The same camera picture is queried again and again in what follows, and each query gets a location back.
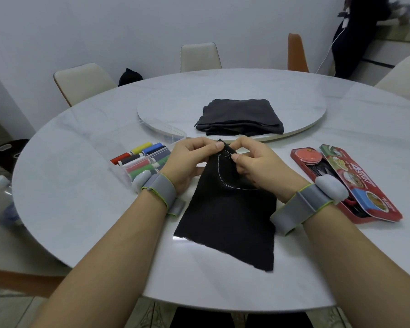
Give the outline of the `person's left hand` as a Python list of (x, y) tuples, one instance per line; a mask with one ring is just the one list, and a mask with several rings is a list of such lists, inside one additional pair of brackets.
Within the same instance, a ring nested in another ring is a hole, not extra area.
[(199, 148), (211, 142), (216, 141), (197, 137), (184, 139), (175, 144), (161, 173), (171, 181), (178, 195), (187, 190), (194, 177), (202, 174), (204, 167), (197, 165), (207, 162), (209, 158), (199, 158)]

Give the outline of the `grey wristband with tracker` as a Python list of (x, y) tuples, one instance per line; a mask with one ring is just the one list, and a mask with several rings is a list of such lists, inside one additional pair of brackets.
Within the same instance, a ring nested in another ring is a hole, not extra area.
[(337, 205), (348, 195), (348, 189), (334, 176), (319, 176), (314, 183), (297, 191), (284, 206), (271, 215), (270, 221), (276, 234), (284, 237), (327, 205)]
[(177, 197), (174, 185), (162, 173), (144, 170), (133, 179), (131, 186), (136, 193), (147, 190), (156, 194), (165, 203), (168, 215), (178, 217), (185, 207), (186, 202)]

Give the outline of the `round marble turntable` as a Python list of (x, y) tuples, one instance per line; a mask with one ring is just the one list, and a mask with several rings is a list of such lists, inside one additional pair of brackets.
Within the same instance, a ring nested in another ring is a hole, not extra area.
[(214, 69), (176, 73), (134, 84), (141, 90), (137, 100), (140, 119), (156, 118), (186, 133), (205, 136), (195, 123), (203, 107), (215, 99), (266, 99), (283, 122), (284, 133), (253, 139), (266, 142), (309, 129), (325, 115), (327, 102), (309, 73), (275, 69)]

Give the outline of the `cream cabinet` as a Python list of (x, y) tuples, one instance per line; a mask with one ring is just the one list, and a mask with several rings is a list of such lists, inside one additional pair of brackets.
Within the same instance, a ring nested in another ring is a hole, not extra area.
[(351, 81), (375, 86), (398, 63), (410, 56), (410, 25), (379, 26)]

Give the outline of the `cream chair with wooden edge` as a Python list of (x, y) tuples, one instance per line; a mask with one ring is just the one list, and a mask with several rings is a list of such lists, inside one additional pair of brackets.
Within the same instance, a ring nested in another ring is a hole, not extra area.
[(49, 298), (70, 271), (23, 226), (0, 224), (0, 288)]
[(70, 107), (117, 87), (110, 75), (96, 63), (56, 71), (53, 78)]

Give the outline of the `printed red tin lid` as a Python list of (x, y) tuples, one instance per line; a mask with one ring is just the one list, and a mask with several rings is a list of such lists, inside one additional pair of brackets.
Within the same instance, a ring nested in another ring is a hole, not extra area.
[(326, 144), (322, 144), (320, 150), (367, 215), (374, 219), (394, 223), (403, 219), (396, 206), (346, 151)]

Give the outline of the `round red disc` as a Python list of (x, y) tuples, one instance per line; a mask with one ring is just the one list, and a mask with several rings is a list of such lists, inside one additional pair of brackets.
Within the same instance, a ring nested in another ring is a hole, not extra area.
[(295, 150), (295, 156), (306, 165), (315, 165), (321, 162), (323, 155), (313, 148)]

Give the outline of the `person's left forearm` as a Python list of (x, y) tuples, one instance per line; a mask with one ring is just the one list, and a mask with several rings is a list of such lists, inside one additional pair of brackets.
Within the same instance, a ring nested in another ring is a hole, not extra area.
[(71, 270), (31, 328), (124, 328), (143, 293), (167, 207), (143, 191)]

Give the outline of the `grey left wristband with tracker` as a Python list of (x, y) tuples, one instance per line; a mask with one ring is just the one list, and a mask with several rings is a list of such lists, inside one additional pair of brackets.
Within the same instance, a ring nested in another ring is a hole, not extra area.
[(177, 197), (174, 185), (162, 173), (144, 170), (133, 179), (131, 186), (136, 193), (147, 190), (156, 194), (165, 203), (168, 215), (178, 217), (185, 207), (186, 202)]

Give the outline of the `orange chair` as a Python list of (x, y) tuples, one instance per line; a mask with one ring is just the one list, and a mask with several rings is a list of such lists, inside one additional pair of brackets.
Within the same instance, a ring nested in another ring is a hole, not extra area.
[(288, 35), (288, 71), (310, 72), (306, 62), (306, 55), (302, 43), (302, 38), (297, 33)]

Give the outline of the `white sewing thread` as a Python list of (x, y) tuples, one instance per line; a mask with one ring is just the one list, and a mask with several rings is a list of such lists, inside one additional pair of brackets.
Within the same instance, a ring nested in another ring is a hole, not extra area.
[(230, 189), (242, 191), (256, 191), (257, 187), (236, 169), (236, 164), (231, 158), (232, 153), (224, 150), (217, 157), (217, 171), (222, 184)]

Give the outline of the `person's black trousers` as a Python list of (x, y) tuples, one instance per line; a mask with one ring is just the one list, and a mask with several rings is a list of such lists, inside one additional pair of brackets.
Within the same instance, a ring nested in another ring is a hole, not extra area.
[(178, 307), (169, 328), (314, 328), (306, 312), (231, 314)]

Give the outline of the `clear plastic box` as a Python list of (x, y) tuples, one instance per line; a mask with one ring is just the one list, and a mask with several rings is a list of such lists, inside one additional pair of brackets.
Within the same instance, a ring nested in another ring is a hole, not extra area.
[[(104, 138), (100, 138), (99, 144), (104, 149), (104, 154), (110, 162), (111, 159), (147, 142), (162, 143), (172, 151), (175, 144), (185, 138), (186, 134), (182, 130), (155, 118), (145, 118), (111, 131)], [(113, 172), (120, 182), (130, 192), (135, 192), (129, 178), (124, 179), (121, 177), (119, 173), (115, 172), (115, 166), (111, 162), (110, 164), (113, 166)]]

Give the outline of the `clear plastic bottle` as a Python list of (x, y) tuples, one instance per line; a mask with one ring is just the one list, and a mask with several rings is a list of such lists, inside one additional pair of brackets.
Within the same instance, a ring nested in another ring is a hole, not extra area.
[(0, 224), (8, 228), (23, 224), (14, 203), (11, 181), (4, 175), (0, 175)]

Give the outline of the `person's right forearm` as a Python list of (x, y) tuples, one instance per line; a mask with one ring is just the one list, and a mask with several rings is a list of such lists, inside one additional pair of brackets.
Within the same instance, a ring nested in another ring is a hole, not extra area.
[(410, 275), (336, 206), (303, 223), (320, 269), (353, 328), (410, 328)]

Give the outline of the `red tin box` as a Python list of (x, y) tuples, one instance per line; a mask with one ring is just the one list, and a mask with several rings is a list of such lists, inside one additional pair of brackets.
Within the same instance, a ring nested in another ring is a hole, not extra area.
[[(337, 171), (328, 162), (324, 154), (315, 148), (303, 147), (292, 149), (290, 157), (304, 171), (311, 181), (315, 181), (317, 177), (330, 175), (338, 179), (343, 185), (344, 181), (340, 179)], [(348, 197), (338, 204), (338, 208), (354, 223), (363, 224), (374, 222), (376, 219), (366, 211), (356, 201), (355, 197), (348, 190)]]

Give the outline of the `row of coloured thread spools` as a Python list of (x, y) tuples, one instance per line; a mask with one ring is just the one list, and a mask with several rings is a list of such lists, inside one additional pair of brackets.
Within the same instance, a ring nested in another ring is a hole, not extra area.
[(128, 177), (132, 182), (144, 171), (149, 171), (151, 176), (157, 174), (170, 154), (170, 149), (162, 143), (147, 142), (111, 159), (110, 162), (115, 166), (115, 172), (124, 179)]

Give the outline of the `person's right hand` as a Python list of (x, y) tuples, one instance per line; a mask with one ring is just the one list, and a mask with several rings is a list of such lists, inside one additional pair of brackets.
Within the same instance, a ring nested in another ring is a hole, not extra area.
[(282, 203), (287, 203), (297, 191), (310, 185), (309, 181), (290, 168), (265, 143), (242, 136), (232, 142), (230, 147), (233, 150), (244, 148), (255, 155), (253, 165), (236, 164), (237, 171), (255, 186), (273, 193)]

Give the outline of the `grey right wristband with tracker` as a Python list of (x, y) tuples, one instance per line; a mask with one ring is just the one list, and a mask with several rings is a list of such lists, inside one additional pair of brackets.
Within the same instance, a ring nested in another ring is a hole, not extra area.
[(334, 176), (319, 176), (314, 183), (297, 191), (284, 206), (271, 215), (270, 221), (276, 234), (284, 237), (327, 205), (337, 205), (348, 195), (348, 189)]

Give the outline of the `folded dark grey cloth stack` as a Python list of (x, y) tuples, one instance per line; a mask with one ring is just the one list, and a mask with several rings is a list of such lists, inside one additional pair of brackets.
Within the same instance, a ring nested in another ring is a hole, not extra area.
[(214, 99), (203, 107), (195, 127), (207, 136), (252, 137), (284, 133), (282, 121), (266, 99)]

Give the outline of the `black cloth piece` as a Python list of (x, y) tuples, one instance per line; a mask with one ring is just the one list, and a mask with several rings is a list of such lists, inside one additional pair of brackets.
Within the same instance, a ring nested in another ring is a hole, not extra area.
[[(225, 144), (224, 150), (235, 154)], [(230, 189), (217, 171), (218, 154), (209, 157), (192, 199), (174, 232), (226, 253), (259, 270), (274, 270), (275, 227), (270, 221), (277, 198), (271, 192)]]

